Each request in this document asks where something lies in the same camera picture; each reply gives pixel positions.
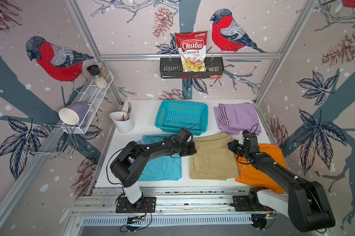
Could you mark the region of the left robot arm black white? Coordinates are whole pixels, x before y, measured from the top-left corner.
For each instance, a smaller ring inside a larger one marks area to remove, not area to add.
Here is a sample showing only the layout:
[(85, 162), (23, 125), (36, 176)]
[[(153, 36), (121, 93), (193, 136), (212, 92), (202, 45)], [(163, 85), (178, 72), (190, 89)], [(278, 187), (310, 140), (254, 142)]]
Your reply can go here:
[(191, 133), (172, 135), (163, 138), (160, 142), (148, 145), (129, 142), (118, 156), (110, 163), (111, 173), (120, 181), (124, 196), (129, 204), (138, 206), (142, 203), (143, 193), (140, 190), (138, 180), (141, 177), (147, 163), (163, 156), (178, 154), (179, 157), (195, 154), (196, 148)]

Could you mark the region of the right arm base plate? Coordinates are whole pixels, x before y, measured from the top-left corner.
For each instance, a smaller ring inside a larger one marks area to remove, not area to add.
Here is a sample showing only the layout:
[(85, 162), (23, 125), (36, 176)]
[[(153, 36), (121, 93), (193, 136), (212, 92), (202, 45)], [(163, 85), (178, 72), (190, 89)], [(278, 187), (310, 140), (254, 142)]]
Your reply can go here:
[(258, 201), (257, 197), (246, 195), (238, 195), (233, 196), (233, 203), (230, 204), (234, 207), (236, 212), (239, 211), (267, 211), (267, 212), (274, 212), (274, 210), (270, 207), (261, 205)]

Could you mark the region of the beige pants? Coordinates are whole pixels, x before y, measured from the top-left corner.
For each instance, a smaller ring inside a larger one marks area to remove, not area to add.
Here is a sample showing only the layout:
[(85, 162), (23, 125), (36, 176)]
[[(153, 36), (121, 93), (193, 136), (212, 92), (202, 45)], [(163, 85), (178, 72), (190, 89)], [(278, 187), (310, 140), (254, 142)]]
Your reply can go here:
[(226, 133), (194, 138), (197, 152), (191, 157), (190, 178), (218, 181), (239, 178), (237, 160), (228, 149), (232, 140)]

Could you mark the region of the purple pants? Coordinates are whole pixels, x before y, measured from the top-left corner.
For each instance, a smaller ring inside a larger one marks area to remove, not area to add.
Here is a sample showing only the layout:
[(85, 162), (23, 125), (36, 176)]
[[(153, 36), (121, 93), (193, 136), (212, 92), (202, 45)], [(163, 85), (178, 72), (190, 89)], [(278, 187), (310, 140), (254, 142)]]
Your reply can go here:
[(239, 135), (242, 131), (261, 134), (261, 125), (255, 107), (251, 103), (219, 104), (214, 107), (218, 128), (230, 135)]

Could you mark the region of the orange pants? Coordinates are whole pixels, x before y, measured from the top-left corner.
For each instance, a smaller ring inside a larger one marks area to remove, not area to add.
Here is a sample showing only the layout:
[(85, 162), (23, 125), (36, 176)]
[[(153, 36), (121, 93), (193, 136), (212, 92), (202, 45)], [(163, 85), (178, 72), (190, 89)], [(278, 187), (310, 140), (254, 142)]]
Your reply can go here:
[[(269, 154), (278, 164), (283, 167), (287, 167), (283, 152), (279, 146), (270, 145), (270, 144), (259, 144), (260, 151)], [(262, 173), (259, 170), (256, 170), (251, 165), (244, 165), (246, 159), (244, 157), (238, 158), (241, 163), (238, 164), (239, 178), (236, 178), (235, 181), (252, 187), (265, 187), (270, 189), (275, 193), (285, 193), (286, 191), (275, 181), (273, 181), (269, 176)]]

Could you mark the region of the teal pants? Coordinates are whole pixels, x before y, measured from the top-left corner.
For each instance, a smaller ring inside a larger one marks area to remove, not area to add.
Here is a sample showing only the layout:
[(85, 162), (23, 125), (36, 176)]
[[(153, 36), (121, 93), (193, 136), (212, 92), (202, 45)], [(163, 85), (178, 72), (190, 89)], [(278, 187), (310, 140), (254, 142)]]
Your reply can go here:
[(181, 159), (177, 153), (148, 161), (138, 181), (178, 181), (181, 177)]

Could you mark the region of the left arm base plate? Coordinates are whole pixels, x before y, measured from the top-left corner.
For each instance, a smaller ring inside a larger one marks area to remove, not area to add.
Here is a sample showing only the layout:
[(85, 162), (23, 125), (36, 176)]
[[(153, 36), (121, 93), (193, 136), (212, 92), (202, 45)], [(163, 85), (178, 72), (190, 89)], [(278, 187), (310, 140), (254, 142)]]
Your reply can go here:
[(156, 197), (141, 197), (132, 204), (126, 197), (119, 197), (116, 200), (116, 213), (154, 213), (156, 207)]

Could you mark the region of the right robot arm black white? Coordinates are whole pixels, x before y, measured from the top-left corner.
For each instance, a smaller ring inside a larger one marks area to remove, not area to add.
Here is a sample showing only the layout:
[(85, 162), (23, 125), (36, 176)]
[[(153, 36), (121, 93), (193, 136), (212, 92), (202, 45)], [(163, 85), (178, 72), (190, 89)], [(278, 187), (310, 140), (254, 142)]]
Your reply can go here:
[(243, 144), (233, 140), (228, 149), (236, 156), (244, 157), (248, 164), (269, 176), (288, 194), (287, 206), (274, 210), (286, 216), (301, 232), (327, 229), (336, 225), (336, 220), (325, 190), (318, 182), (300, 178), (278, 164), (269, 154), (260, 151), (255, 134), (243, 132)]

